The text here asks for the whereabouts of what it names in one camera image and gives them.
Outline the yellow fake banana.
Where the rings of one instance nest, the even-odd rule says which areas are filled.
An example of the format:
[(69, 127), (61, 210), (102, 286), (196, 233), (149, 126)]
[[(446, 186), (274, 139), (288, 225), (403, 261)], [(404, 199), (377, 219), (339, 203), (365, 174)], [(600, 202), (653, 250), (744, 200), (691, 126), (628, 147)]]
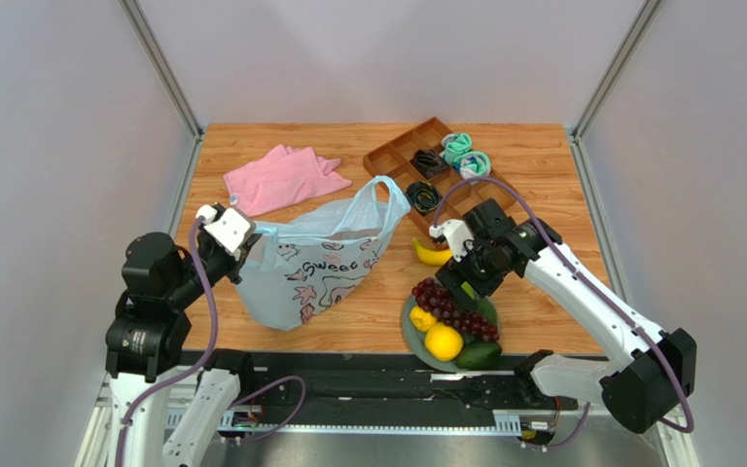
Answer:
[(443, 266), (453, 257), (450, 249), (437, 250), (424, 246), (417, 238), (412, 240), (416, 258), (420, 263), (429, 266)]

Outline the dark red fake grapes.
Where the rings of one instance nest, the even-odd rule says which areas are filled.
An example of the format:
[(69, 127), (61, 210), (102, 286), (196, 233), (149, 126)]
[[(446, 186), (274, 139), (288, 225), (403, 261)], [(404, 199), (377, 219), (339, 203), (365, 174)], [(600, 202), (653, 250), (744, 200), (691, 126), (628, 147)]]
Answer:
[(457, 305), (447, 290), (435, 279), (428, 277), (410, 291), (409, 312), (419, 305), (431, 312), (438, 322), (458, 331), (467, 340), (499, 341), (500, 325), (491, 325), (486, 317), (477, 313), (477, 309), (468, 310), (463, 305)]

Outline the yellow fake fruit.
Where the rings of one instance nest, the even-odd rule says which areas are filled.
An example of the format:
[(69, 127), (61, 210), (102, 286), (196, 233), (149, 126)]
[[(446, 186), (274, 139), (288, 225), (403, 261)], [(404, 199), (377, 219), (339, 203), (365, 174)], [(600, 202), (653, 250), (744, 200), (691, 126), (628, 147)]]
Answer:
[(438, 323), (438, 319), (429, 311), (415, 305), (409, 312), (409, 321), (421, 333), (427, 333)]

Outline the yellow fake lemon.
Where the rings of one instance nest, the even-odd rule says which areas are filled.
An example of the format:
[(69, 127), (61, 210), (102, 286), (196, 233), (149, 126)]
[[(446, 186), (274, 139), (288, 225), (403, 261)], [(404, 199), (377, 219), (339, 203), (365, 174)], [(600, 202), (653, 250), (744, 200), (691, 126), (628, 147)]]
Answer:
[(424, 346), (435, 359), (448, 362), (460, 354), (464, 339), (458, 331), (438, 322), (426, 331)]

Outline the dark green fake avocado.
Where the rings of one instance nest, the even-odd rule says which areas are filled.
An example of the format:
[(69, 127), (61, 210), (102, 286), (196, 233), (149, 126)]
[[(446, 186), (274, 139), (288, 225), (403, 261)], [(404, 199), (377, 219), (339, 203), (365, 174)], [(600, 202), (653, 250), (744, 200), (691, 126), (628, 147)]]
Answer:
[(502, 346), (496, 341), (471, 341), (454, 359), (454, 365), (466, 371), (491, 370), (502, 352)]

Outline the light blue plastic bag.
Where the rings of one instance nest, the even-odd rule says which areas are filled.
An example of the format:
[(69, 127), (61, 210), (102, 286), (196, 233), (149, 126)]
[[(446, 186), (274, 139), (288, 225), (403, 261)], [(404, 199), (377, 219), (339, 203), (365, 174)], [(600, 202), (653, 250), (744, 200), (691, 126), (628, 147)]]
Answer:
[(261, 237), (235, 287), (244, 308), (254, 321), (290, 331), (346, 301), (409, 212), (397, 183), (375, 176), (353, 198), (325, 203), (287, 224), (259, 223)]

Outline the green fake apple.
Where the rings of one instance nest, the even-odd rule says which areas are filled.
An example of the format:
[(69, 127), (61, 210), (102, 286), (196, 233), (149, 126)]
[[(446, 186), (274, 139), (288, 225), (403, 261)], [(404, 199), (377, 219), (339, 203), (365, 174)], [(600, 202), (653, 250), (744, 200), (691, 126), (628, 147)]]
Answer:
[(463, 282), (461, 284), (461, 288), (469, 296), (471, 300), (474, 300), (476, 298), (476, 293), (468, 282)]

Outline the dark green fake lime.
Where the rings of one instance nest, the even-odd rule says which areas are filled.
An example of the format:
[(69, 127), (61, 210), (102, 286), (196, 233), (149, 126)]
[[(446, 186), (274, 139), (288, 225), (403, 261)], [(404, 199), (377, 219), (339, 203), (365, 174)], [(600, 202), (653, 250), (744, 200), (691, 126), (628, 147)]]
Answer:
[(489, 298), (480, 298), (477, 300), (477, 313), (486, 317), (489, 324), (498, 325), (497, 309)]

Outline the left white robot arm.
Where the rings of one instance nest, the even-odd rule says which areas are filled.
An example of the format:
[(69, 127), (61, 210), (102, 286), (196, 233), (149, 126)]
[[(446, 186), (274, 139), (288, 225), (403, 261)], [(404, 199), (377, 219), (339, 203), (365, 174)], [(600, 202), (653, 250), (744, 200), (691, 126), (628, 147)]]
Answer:
[(227, 278), (239, 280), (259, 235), (230, 254), (206, 231), (190, 249), (147, 233), (126, 249), (115, 319), (105, 335), (112, 396), (110, 466), (197, 466), (222, 415), (254, 375), (247, 352), (209, 347), (178, 366), (191, 329), (186, 309)]

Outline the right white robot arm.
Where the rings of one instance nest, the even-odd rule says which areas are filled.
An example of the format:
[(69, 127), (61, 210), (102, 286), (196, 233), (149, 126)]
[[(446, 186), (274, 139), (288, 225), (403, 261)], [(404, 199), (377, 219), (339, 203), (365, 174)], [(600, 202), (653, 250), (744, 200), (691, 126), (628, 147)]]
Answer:
[(565, 396), (604, 406), (627, 430), (642, 434), (681, 408), (682, 430), (694, 430), (697, 345), (679, 328), (668, 332), (595, 278), (561, 237), (536, 216), (518, 223), (492, 198), (463, 219), (434, 220), (436, 242), (452, 257), (436, 277), (466, 310), (490, 297), (513, 273), (546, 292), (593, 337), (607, 359), (595, 362), (552, 351), (516, 369), (526, 396)]

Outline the grey-blue round plate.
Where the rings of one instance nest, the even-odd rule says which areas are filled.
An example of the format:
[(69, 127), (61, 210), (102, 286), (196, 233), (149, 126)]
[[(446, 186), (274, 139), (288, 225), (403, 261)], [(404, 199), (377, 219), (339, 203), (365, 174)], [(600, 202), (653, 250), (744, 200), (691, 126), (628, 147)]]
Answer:
[[(425, 362), (426, 364), (428, 364), (429, 366), (431, 366), (432, 368), (434, 368), (436, 370), (440, 370), (440, 371), (448, 372), (448, 373), (456, 373), (456, 372), (459, 372), (459, 371), (466, 371), (466, 370), (458, 369), (454, 365), (454, 360), (448, 361), (448, 362), (441, 362), (441, 361), (435, 359), (425, 349), (425, 346), (424, 346), (425, 333), (418, 332), (409, 323), (408, 314), (409, 314), (409, 301), (410, 301), (410, 299), (411, 299), (411, 297), (409, 298), (406, 310), (403, 313), (403, 331), (404, 331), (404, 337), (406, 338), (406, 341), (408, 342), (410, 349), (423, 362)], [(464, 346), (466, 344), (468, 344), (469, 342), (471, 342), (471, 341), (478, 341), (477, 339), (467, 340), (464, 336), (462, 336), (462, 337), (464, 339)]]

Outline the wooden compartment tray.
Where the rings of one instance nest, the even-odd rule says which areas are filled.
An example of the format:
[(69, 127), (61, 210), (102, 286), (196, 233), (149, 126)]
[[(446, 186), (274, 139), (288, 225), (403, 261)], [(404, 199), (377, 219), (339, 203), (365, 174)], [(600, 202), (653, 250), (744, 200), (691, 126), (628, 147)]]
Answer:
[[(378, 146), (363, 156), (363, 167), (371, 176), (384, 175), (392, 178), (398, 188), (406, 195), (409, 184), (415, 181), (426, 181), (433, 184), (442, 197), (462, 177), (451, 165), (449, 169), (432, 179), (425, 179), (410, 163), (418, 150), (433, 150), (441, 155), (442, 139), (454, 131), (436, 117), (418, 124), (390, 141)], [(497, 185), (475, 182), (456, 191), (446, 202), (440, 220), (442, 222), (456, 218), (476, 207), (487, 199), (493, 198), (507, 212), (517, 204), (516, 198)], [(428, 230), (434, 220), (436, 210), (423, 216), (410, 206), (408, 218), (415, 224), (416, 236), (427, 238)]]

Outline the teal white rolled sock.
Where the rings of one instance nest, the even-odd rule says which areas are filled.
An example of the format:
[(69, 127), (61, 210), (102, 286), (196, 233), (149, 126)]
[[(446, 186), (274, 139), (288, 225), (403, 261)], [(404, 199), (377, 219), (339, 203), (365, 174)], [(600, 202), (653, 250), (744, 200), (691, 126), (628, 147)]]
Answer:
[(452, 165), (464, 180), (487, 177), (492, 172), (491, 159), (480, 151), (458, 156)]

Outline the pink cloth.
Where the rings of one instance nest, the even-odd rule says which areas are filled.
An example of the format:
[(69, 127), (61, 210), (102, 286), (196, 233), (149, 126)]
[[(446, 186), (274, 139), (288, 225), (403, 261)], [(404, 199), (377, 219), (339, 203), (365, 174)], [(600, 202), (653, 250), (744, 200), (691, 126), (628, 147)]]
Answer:
[(310, 147), (277, 145), (223, 180), (230, 205), (255, 217), (350, 187), (339, 166), (339, 159), (325, 159)]

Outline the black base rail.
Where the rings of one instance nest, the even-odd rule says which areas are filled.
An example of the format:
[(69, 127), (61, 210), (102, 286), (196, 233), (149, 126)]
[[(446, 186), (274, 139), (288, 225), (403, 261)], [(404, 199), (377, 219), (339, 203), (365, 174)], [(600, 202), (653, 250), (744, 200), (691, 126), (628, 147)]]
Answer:
[(263, 424), (432, 429), (488, 428), (502, 411), (550, 421), (576, 414), (568, 397), (525, 400), (516, 388), (520, 355), (493, 371), (447, 374), (412, 354), (255, 352), (239, 394), (241, 412)]

